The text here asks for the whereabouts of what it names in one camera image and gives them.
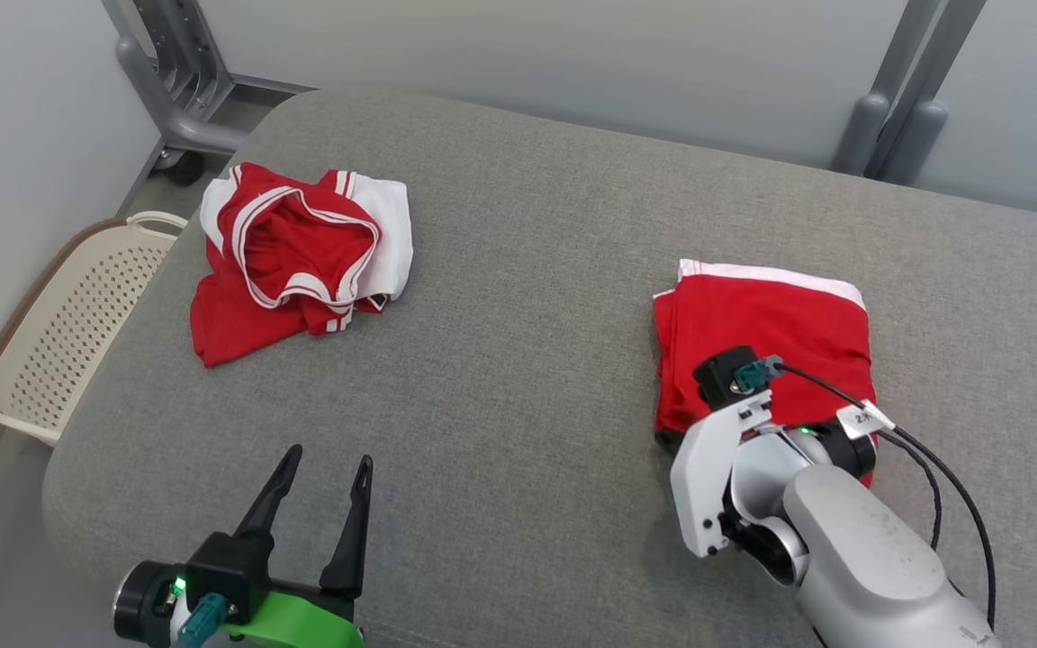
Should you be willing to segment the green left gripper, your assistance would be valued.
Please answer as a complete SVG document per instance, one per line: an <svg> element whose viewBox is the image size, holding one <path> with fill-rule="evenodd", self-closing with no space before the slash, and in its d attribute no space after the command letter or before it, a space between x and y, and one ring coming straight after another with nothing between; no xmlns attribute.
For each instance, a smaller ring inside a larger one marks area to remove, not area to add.
<svg viewBox="0 0 1037 648"><path fill-rule="evenodd" d="M275 540L272 525L284 497L291 492L302 456L301 444L285 451L233 537ZM351 483L347 519L320 574L320 589L277 582L250 622L226 622L221 625L223 633L260 648L367 648L354 616L355 600L361 598L364 587L372 476L374 460L364 454Z"/></svg>

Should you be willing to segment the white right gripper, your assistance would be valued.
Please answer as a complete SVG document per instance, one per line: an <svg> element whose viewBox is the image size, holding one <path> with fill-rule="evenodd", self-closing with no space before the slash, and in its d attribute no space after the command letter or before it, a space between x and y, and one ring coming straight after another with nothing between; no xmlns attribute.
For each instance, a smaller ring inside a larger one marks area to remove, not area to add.
<svg viewBox="0 0 1037 648"><path fill-rule="evenodd" d="M702 559L727 548L717 517L733 503L731 480L744 432L770 423L769 389L746 395L697 421L686 431L670 471L670 485L686 550Z"/></svg>

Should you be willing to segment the red Bulls shorts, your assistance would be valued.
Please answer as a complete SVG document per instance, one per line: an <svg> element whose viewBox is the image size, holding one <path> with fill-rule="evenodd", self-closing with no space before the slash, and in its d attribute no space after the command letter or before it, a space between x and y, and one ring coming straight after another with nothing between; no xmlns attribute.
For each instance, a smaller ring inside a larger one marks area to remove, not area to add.
<svg viewBox="0 0 1037 648"><path fill-rule="evenodd" d="M749 346L798 373L775 381L773 419L831 418L846 398L876 401L870 317L851 283L785 269L683 259L678 282L652 299L660 362L654 427L682 436L709 406L694 372L710 356Z"/></svg>

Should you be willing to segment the red white sports shirt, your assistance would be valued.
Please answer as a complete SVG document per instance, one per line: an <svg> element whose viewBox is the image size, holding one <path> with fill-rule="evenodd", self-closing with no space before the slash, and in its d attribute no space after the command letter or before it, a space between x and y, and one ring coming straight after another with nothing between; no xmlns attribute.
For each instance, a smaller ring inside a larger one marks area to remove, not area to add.
<svg viewBox="0 0 1037 648"><path fill-rule="evenodd" d="M414 237L407 185L330 169L302 182L242 163L207 185L199 226L211 272L191 301L206 368L296 335L348 329L407 290Z"/></svg>

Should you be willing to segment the cream perforated laundry basket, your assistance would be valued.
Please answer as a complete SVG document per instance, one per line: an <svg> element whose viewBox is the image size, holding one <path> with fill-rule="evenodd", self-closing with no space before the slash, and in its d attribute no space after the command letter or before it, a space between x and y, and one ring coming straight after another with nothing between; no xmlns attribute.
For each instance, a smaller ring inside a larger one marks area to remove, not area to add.
<svg viewBox="0 0 1037 648"><path fill-rule="evenodd" d="M0 426L57 445L186 225L139 212L86 227L58 251L0 331Z"/></svg>

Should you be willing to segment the grey partition post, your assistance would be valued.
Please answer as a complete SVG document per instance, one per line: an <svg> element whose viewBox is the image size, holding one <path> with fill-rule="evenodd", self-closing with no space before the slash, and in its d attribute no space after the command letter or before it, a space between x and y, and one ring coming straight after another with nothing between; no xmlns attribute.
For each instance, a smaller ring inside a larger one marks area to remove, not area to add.
<svg viewBox="0 0 1037 648"><path fill-rule="evenodd" d="M948 120L948 108L937 100L942 83L986 4L987 0L940 0L930 34L919 45L914 68L882 126L867 177L894 185L917 179Z"/></svg>
<svg viewBox="0 0 1037 648"><path fill-rule="evenodd" d="M917 62L927 29L938 15L940 0L906 0L896 32L886 49L870 91L856 98L830 169L861 176L867 172L879 136L904 90L910 66Z"/></svg>

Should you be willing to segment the grey metal wheeled frame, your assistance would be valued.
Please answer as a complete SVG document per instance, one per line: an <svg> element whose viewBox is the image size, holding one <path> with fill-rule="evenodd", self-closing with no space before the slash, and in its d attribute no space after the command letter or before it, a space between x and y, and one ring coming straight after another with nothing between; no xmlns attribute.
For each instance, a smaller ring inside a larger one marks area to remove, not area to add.
<svg viewBox="0 0 1037 648"><path fill-rule="evenodd" d="M242 90L257 102L309 92L304 85L231 73L199 0L100 0L118 43L115 55L160 132L149 173L176 187L199 181L207 158L246 142L242 128L213 121Z"/></svg>

